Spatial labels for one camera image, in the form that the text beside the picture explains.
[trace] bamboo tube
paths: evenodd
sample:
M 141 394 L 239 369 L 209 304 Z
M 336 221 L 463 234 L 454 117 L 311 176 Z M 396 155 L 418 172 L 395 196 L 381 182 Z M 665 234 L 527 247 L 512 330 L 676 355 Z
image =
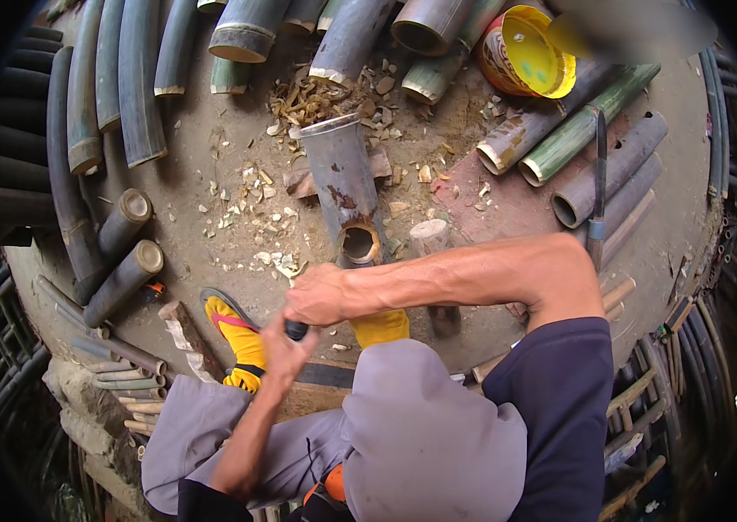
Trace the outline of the bamboo tube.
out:
M 136 365 L 133 364 L 133 362 L 126 361 L 124 359 L 120 361 L 116 361 L 116 362 L 113 362 L 113 361 L 97 362 L 87 367 L 88 371 L 91 371 L 92 373 L 103 373 L 105 371 L 132 370 L 134 368 L 136 368 Z
M 114 395 L 119 402 L 156 402 L 158 399 L 165 399 L 165 388 L 147 388 L 144 390 L 116 390 Z
M 44 27 L 40 25 L 32 25 L 26 29 L 26 36 L 32 38 L 43 38 L 45 40 L 52 40 L 53 42 L 60 42 L 64 38 L 64 33 L 58 29 L 51 27 Z
M 119 105 L 128 168 L 168 154 L 152 86 L 156 72 L 156 0 L 125 0 L 119 41 Z
M 88 0 L 75 39 L 67 89 L 67 146 L 70 172 L 84 174 L 102 162 L 102 140 L 96 121 L 96 44 L 104 0 Z
M 162 34 L 154 75 L 154 96 L 180 96 L 186 92 L 196 17 L 197 6 L 193 0 L 174 0 Z
M 32 49 L 34 51 L 46 51 L 47 53 L 58 53 L 64 47 L 61 42 L 54 42 L 46 38 L 22 37 L 18 42 L 19 49 Z
M 153 241 L 142 240 L 102 283 L 84 308 L 84 324 L 96 328 L 134 292 L 162 270 L 163 255 Z
M 245 64 L 260 64 L 276 41 L 276 29 L 290 0 L 233 0 L 224 8 L 209 52 Z
M 30 71 L 49 74 L 53 67 L 55 53 L 33 49 L 15 49 L 8 56 L 8 67 L 25 68 Z
M 251 65 L 215 57 L 212 65 L 212 94 L 244 94 L 250 81 Z
M 25 68 L 7 67 L 0 73 L 0 96 L 47 99 L 50 75 Z
M 322 9 L 322 14 L 319 15 L 319 22 L 317 23 L 317 34 L 319 36 L 325 36 L 325 33 L 331 28 L 333 19 L 337 17 L 339 9 L 345 3 L 346 0 L 328 0 L 325 4 L 325 8 Z
M 383 216 L 378 211 L 359 114 L 305 127 L 301 141 L 340 265 L 357 268 L 384 264 Z
M 0 125 L 0 156 L 47 166 L 47 140 L 43 136 Z
M 162 411 L 163 402 L 126 402 L 122 404 L 124 409 L 133 413 L 149 413 L 151 415 L 159 414 Z
M 134 381 L 150 377 L 151 372 L 145 368 L 131 368 L 128 370 L 100 371 L 96 378 L 100 381 Z
M 618 68 L 577 60 L 572 92 L 559 100 L 531 98 L 476 146 L 492 174 L 504 174 L 591 96 Z
M 473 3 L 473 0 L 409 0 L 392 23 L 392 36 L 416 53 L 446 54 Z
M 0 224 L 57 228 L 53 196 L 0 188 Z
M 119 37 L 124 0 L 105 0 L 96 43 L 96 123 L 108 133 L 121 125 L 119 111 Z
M 18 191 L 50 192 L 47 168 L 0 156 L 0 187 Z
M 667 121 L 660 113 L 648 112 L 618 142 L 620 148 L 609 153 L 606 198 L 611 199 L 626 181 L 641 168 L 667 135 Z M 577 176 L 554 191 L 551 208 L 562 224 L 577 228 L 595 207 L 595 165 L 589 164 Z
M 606 239 L 609 239 L 624 223 L 626 217 L 633 213 L 633 209 L 653 186 L 662 170 L 661 158 L 658 157 L 658 154 L 653 153 L 624 184 L 624 187 L 609 200 L 603 218 L 606 223 L 606 234 L 604 235 Z M 589 224 L 584 222 L 569 233 L 574 235 L 582 245 L 585 245 L 588 230 Z
M 43 99 L 0 98 L 0 125 L 45 136 L 47 102 Z
M 346 0 L 322 37 L 308 75 L 353 88 L 395 1 Z
M 154 375 L 154 377 L 135 379 L 133 381 L 100 381 L 93 379 L 93 386 L 102 390 L 146 390 L 165 386 L 165 377 Z
M 609 261 L 613 260 L 613 257 L 626 245 L 626 243 L 632 239 L 635 235 L 638 227 L 644 223 L 647 215 L 653 209 L 656 204 L 656 195 L 653 193 L 653 189 L 647 192 L 647 195 L 638 203 L 633 213 L 630 214 L 618 230 L 611 236 L 609 236 L 603 243 L 603 256 L 601 258 L 601 267 L 604 268 L 609 264 Z
M 526 181 L 538 187 L 559 172 L 595 137 L 596 111 L 603 110 L 606 120 L 612 121 L 661 69 L 659 64 L 627 68 L 612 85 L 520 160 L 520 172 Z
M 109 264 L 121 261 L 131 248 L 136 233 L 151 219 L 151 209 L 151 200 L 143 191 L 128 189 L 122 193 L 99 230 L 99 249 Z
M 90 212 L 81 196 L 79 179 L 70 172 L 68 160 L 68 78 L 73 76 L 70 64 L 76 62 L 72 56 L 73 48 L 64 47 L 53 60 L 53 85 L 47 100 L 47 154 L 61 238 L 76 278 L 73 298 L 83 306 L 101 285 L 106 270 Z
M 328 0 L 292 0 L 278 25 L 279 32 L 312 34 L 327 2 Z
M 127 429 L 133 429 L 136 433 L 147 433 L 148 436 L 154 433 L 154 424 L 139 423 L 135 420 L 128 419 L 124 421 L 124 426 Z

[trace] dirt ground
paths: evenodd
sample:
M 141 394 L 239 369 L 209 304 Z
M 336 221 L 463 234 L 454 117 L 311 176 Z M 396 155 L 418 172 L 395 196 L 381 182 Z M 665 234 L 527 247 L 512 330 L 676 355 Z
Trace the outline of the dirt ground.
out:
M 161 23 L 164 23 L 171 1 L 162 0 L 161 4 Z M 80 11 L 67 13 L 55 25 L 65 31 L 65 44 L 74 41 L 80 16 Z M 307 261 L 313 265 L 329 261 L 332 247 L 318 204 L 295 201 L 284 190 L 281 176 L 288 168 L 292 154 L 287 146 L 279 149 L 277 140 L 266 132 L 270 125 L 276 123 L 265 105 L 269 91 L 277 79 L 290 81 L 296 70 L 294 64 L 310 61 L 318 38 L 279 35 L 270 59 L 253 69 L 251 87 L 244 95 L 213 95 L 209 88 L 212 57 L 207 47 L 215 21 L 207 15 L 199 19 L 186 93 L 179 99 L 160 102 L 168 156 L 129 171 L 124 161 L 121 133 L 106 134 L 105 169 L 87 176 L 84 185 L 98 222 L 103 222 L 112 208 L 101 198 L 116 201 L 124 190 L 131 187 L 142 189 L 151 197 L 154 219 L 144 227 L 141 235 L 156 241 L 165 253 L 165 268 L 159 279 L 168 287 L 166 300 L 177 299 L 185 303 L 202 336 L 211 344 L 220 362 L 230 368 L 234 362 L 231 350 L 207 321 L 198 304 L 200 288 L 220 287 L 228 291 L 254 320 L 264 325 L 282 305 L 288 279 L 253 256 L 259 251 L 291 253 L 300 264 Z M 390 100 L 384 101 L 376 94 L 374 99 L 378 104 L 398 107 L 393 109 L 395 127 L 403 132 L 400 139 L 383 141 L 381 146 L 392 165 L 409 171 L 398 186 L 384 187 L 381 184 L 379 199 L 384 218 L 390 218 L 390 201 L 410 203 L 410 207 L 392 219 L 387 227 L 389 237 L 405 243 L 402 253 L 404 258 L 408 258 L 406 239 L 409 228 L 427 219 L 425 215 L 429 209 L 435 208 L 438 214 L 445 210 L 432 199 L 429 185 L 417 182 L 415 166 L 410 162 L 430 164 L 442 172 L 446 171 L 463 159 L 486 131 L 505 117 L 483 120 L 479 110 L 484 109 L 497 92 L 475 63 L 471 63 L 461 72 L 445 98 L 432 109 L 435 115 L 429 121 L 425 120 L 418 114 L 419 105 L 407 99 L 399 89 L 400 80 L 414 55 L 392 48 L 390 38 L 381 38 L 379 47 L 369 66 L 379 71 L 386 57 L 398 67 L 394 74 L 397 82 Z M 499 105 L 508 112 L 511 106 L 517 106 L 521 101 L 501 96 Z M 673 285 L 668 256 L 669 263 L 675 268 L 683 255 L 691 251 L 695 255 L 694 266 L 697 266 L 703 261 L 703 253 L 708 248 L 714 228 L 714 218 L 708 217 L 706 202 L 709 147 L 705 125 L 708 108 L 698 57 L 663 64 L 661 73 L 645 94 L 626 109 L 625 116 L 634 123 L 648 109 L 660 111 L 669 128 L 667 137 L 657 149 L 664 164 L 664 172 L 653 187 L 657 203 L 633 240 L 623 247 L 601 275 L 606 288 L 613 287 L 625 277 L 633 277 L 637 281 L 637 290 L 627 299 L 624 314 L 612 325 L 618 364 L 626 360 L 635 340 L 655 329 L 667 316 L 667 300 Z M 447 165 L 442 164 L 439 158 L 442 143 L 457 151 L 455 155 L 446 156 Z M 275 181 L 276 195 L 262 203 L 266 209 L 264 214 L 255 215 L 247 210 L 234 216 L 234 224 L 218 229 L 217 223 L 227 209 L 241 202 L 239 189 L 242 179 L 238 170 L 249 161 L 270 174 Z M 498 182 L 508 183 L 505 181 L 507 177 L 518 175 L 505 174 Z M 230 200 L 222 201 L 219 195 L 212 195 L 210 181 L 217 184 L 217 194 L 226 189 Z M 547 197 L 541 194 L 528 187 L 518 191 L 516 196 L 506 196 L 501 206 L 509 207 L 511 197 L 536 198 L 541 230 L 559 230 Z M 254 196 L 249 195 L 247 203 L 255 203 Z M 207 211 L 199 211 L 199 205 L 206 207 Z M 295 210 L 298 215 L 288 216 L 285 207 Z M 261 231 L 272 214 L 281 215 L 280 221 L 271 221 L 276 225 L 277 235 Z M 502 230 L 499 225 L 506 224 L 509 218 L 494 213 L 484 219 L 495 220 L 492 229 Z M 215 235 L 207 237 L 204 231 Z M 456 245 L 466 242 L 458 229 L 454 233 L 459 239 Z M 9 247 L 6 251 L 23 305 L 41 338 L 59 357 L 88 361 L 69 350 L 69 339 L 76 334 L 75 331 L 54 313 L 54 304 L 32 283 L 34 277 L 42 273 L 70 293 L 74 278 L 60 237 L 56 233 L 40 235 L 31 248 Z M 124 340 L 164 358 L 173 371 L 191 373 L 186 359 L 175 349 L 171 335 L 165 331 L 164 321 L 157 317 L 161 306 L 161 302 L 144 305 L 134 298 L 111 321 Z M 429 334 L 425 311 L 409 310 L 413 338 L 432 346 L 451 372 L 467 371 L 504 353 L 523 334 L 522 327 L 501 306 L 464 308 L 462 315 L 464 330 L 461 335 L 456 339 L 439 341 Z M 330 335 L 322 336 L 316 357 L 357 360 L 357 343 L 347 324 L 329 328 L 327 332 Z M 334 351 L 331 348 L 334 343 L 351 349 Z

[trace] green bamboo tube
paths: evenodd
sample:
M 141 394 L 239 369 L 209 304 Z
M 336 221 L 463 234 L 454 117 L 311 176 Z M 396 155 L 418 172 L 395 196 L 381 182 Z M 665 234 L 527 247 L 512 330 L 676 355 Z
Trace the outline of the green bamboo tube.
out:
M 250 81 L 250 64 L 215 57 L 212 65 L 212 94 L 244 94 Z
M 104 0 L 82 9 L 67 87 L 67 157 L 70 172 L 84 174 L 102 162 L 102 139 L 96 121 L 96 44 Z
M 659 64 L 627 68 L 612 85 L 520 160 L 522 176 L 535 187 L 542 186 L 593 140 L 596 110 L 603 110 L 606 120 L 612 121 L 660 70 Z

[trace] bamboo stick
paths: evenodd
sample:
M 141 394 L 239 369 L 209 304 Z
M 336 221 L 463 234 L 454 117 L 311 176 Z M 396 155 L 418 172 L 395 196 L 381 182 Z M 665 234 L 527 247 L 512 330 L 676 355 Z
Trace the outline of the bamboo stick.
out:
M 250 64 L 215 57 L 212 65 L 212 94 L 244 94 L 250 81 Z
M 102 140 L 96 121 L 96 44 L 104 0 L 88 0 L 75 39 L 67 89 L 67 147 L 70 172 L 84 174 L 102 162 Z
M 353 88 L 395 1 L 346 0 L 322 37 L 308 75 Z
M 156 0 L 125 0 L 119 41 L 119 105 L 128 168 L 168 154 L 154 100 L 157 64 Z
M 105 0 L 96 44 L 96 122 L 99 132 L 120 127 L 119 38 L 124 0 Z
M 245 64 L 260 64 L 276 41 L 276 29 L 290 0 L 233 0 L 224 8 L 209 52 Z
M 79 179 L 70 172 L 68 160 L 68 78 L 72 76 L 70 64 L 75 62 L 72 56 L 73 48 L 64 47 L 53 60 L 53 85 L 47 100 L 47 154 L 61 238 L 76 278 L 73 298 L 83 306 L 101 285 L 106 270 Z
M 196 27 L 197 6 L 194 1 L 174 0 L 162 34 L 154 75 L 154 96 L 180 96 L 186 92 Z
M 84 308 L 84 324 L 97 328 L 134 292 L 162 270 L 163 254 L 154 242 L 142 240 L 102 283 Z
M 541 186 L 551 179 L 595 137 L 596 111 L 603 110 L 606 120 L 612 121 L 661 69 L 659 64 L 627 68 L 612 85 L 520 160 L 520 172 L 526 181 Z
M 577 80 L 561 99 L 531 98 L 476 146 L 479 160 L 492 174 L 504 174 L 618 70 L 610 65 L 577 60 Z

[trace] bamboo pole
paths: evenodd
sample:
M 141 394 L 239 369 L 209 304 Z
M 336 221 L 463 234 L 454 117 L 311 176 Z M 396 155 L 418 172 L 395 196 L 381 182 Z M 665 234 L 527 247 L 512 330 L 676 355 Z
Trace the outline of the bamboo pole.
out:
M 353 88 L 395 1 L 346 0 L 322 37 L 308 75 L 345 89 Z
M 146 281 L 162 270 L 163 255 L 154 242 L 142 240 L 102 283 L 84 308 L 84 324 L 97 328 Z
M 245 64 L 260 64 L 276 42 L 276 29 L 290 0 L 233 0 L 224 8 L 209 52 Z
M 154 75 L 154 96 L 180 96 L 186 92 L 196 28 L 197 6 L 194 1 L 174 0 L 162 34 Z
M 492 174 L 504 174 L 591 96 L 617 67 L 577 60 L 577 80 L 561 99 L 531 98 L 490 131 L 476 149 Z
M 88 0 L 75 39 L 67 89 L 67 146 L 70 172 L 84 174 L 102 162 L 102 140 L 96 121 L 96 44 L 104 0 Z
M 96 44 L 96 122 L 108 133 L 121 125 L 119 110 L 119 38 L 124 0 L 105 0 Z
M 624 137 L 620 148 L 609 153 L 606 176 L 606 198 L 611 199 L 626 181 L 641 168 L 650 154 L 667 135 L 667 121 L 659 112 L 648 112 Z M 595 206 L 595 165 L 589 164 L 577 176 L 554 191 L 551 208 L 562 224 L 577 228 Z
M 596 111 L 603 110 L 606 120 L 612 121 L 661 69 L 659 64 L 627 68 L 612 85 L 520 160 L 520 172 L 526 181 L 541 186 L 559 172 L 595 137 Z
M 53 85 L 47 100 L 47 154 L 61 238 L 76 278 L 73 298 L 83 306 L 101 285 L 106 270 L 90 212 L 81 196 L 79 179 L 70 172 L 68 160 L 68 78 L 73 77 L 70 64 L 76 62 L 72 56 L 73 48 L 64 47 L 53 60 Z
M 212 65 L 212 94 L 244 94 L 250 81 L 251 65 L 215 57 Z
M 0 156 L 47 166 L 47 140 L 43 136 L 0 125 Z
M 119 105 L 128 168 L 168 154 L 154 100 L 157 64 L 156 0 L 125 0 L 119 40 Z
M 326 3 L 328 0 L 292 0 L 278 25 L 279 32 L 304 36 L 312 34 Z
M 449 51 L 474 0 L 409 0 L 392 23 L 392 36 L 426 56 Z

